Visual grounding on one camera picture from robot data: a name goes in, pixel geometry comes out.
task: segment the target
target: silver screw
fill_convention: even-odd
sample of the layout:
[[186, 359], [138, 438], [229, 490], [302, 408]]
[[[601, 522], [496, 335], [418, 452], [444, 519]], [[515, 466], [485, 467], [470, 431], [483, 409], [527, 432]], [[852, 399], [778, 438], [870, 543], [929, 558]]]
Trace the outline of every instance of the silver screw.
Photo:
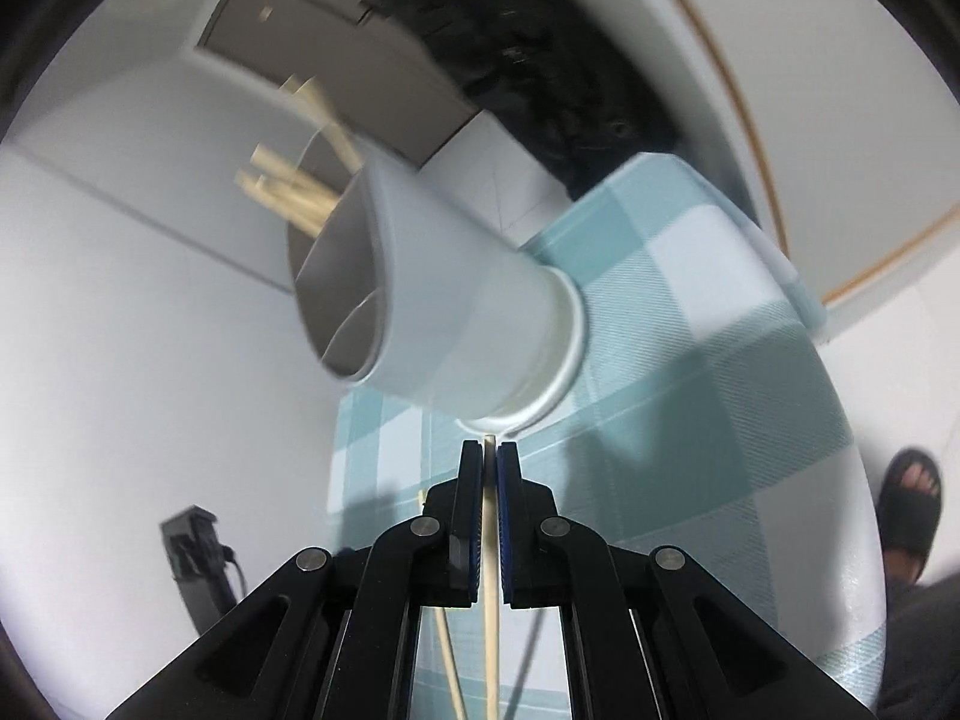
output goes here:
[[667, 571], [679, 571], [686, 562], [683, 552], [673, 547], [664, 547], [656, 551], [656, 564]]
[[440, 530], [440, 523], [433, 517], [417, 517], [410, 523], [414, 536], [433, 536]]
[[296, 556], [296, 567], [301, 571], [316, 571], [326, 565], [326, 552], [319, 547], [307, 547]]
[[563, 519], [563, 517], [547, 517], [541, 522], [541, 531], [544, 531], [546, 536], [559, 538], [560, 536], [566, 536], [570, 532], [570, 523]]

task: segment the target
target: cup base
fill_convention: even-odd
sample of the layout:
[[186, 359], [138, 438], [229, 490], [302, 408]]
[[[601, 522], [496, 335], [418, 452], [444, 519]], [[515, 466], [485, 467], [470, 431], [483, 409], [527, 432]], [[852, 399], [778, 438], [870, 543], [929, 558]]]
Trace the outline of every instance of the cup base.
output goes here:
[[587, 312], [576, 285], [563, 271], [545, 266], [544, 269], [555, 279], [558, 292], [563, 295], [566, 304], [562, 311], [570, 317], [570, 329], [565, 339], [565, 349], [558, 365], [551, 365], [544, 374], [548, 376], [542, 386], [536, 388], [536, 395], [521, 406], [510, 405], [505, 410], [482, 416], [479, 419], [458, 419], [457, 424], [464, 430], [478, 435], [493, 434], [510, 437], [543, 419], [556, 408], [568, 392], [580, 370], [587, 343]]

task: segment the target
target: person's leg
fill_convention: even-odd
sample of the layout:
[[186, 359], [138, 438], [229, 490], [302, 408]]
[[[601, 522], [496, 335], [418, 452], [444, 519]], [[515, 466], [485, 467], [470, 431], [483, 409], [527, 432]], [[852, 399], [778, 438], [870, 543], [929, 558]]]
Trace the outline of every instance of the person's leg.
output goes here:
[[[897, 460], [891, 464], [877, 507], [887, 579], [887, 656], [877, 717], [940, 720], [954, 716], [960, 698], [960, 575], [916, 585], [936, 531], [941, 490], [928, 457], [908, 454], [904, 464], [904, 454], [898, 456], [900, 473]], [[928, 510], [918, 514], [917, 507]]]

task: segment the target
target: checkered tablecloth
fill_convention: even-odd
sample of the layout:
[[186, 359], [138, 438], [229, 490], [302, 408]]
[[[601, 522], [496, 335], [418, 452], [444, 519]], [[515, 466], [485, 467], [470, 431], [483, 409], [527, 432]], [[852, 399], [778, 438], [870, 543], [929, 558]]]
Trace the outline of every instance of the checkered tablecloth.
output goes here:
[[[610, 543], [677, 544], [870, 704], [883, 664], [880, 543], [860, 456], [788, 261], [676, 157], [632, 159], [526, 247], [576, 282], [589, 341], [568, 396], [517, 438], [523, 475]], [[331, 533], [364, 546], [451, 478], [469, 434], [372, 389], [340, 410]], [[482, 717], [479, 607], [449, 624]], [[569, 717], [555, 610], [501, 617], [502, 716]], [[453, 718], [432, 615], [413, 716]]]

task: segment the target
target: black slide slipper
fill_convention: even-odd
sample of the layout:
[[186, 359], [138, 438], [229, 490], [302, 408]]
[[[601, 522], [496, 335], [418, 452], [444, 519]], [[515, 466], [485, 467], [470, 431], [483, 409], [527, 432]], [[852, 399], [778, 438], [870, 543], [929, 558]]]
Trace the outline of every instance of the black slide slipper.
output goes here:
[[[913, 488], [904, 488], [902, 480], [910, 466], [916, 464], [933, 479], [936, 493], [922, 493]], [[943, 484], [940, 470], [926, 452], [920, 449], [902, 449], [894, 459], [883, 479], [880, 499], [877, 500], [877, 525], [880, 527], [880, 547], [904, 550], [926, 565], [933, 546], [933, 536], [940, 523], [943, 507]]]

